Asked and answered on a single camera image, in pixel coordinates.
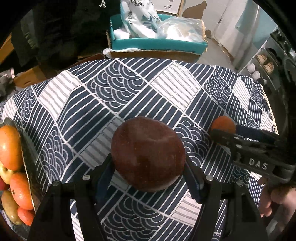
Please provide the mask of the person's right hand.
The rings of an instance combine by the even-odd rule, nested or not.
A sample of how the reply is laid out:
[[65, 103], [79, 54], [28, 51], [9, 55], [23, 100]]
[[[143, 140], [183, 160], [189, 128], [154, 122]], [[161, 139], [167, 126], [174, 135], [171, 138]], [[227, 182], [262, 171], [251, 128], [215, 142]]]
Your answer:
[[259, 213], [261, 217], [268, 217], [272, 214], [272, 202], [283, 206], [282, 220], [289, 222], [295, 212], [295, 188], [288, 186], [279, 186], [271, 192], [268, 191], [267, 179], [261, 177], [258, 181], [259, 185], [264, 184], [260, 196]]

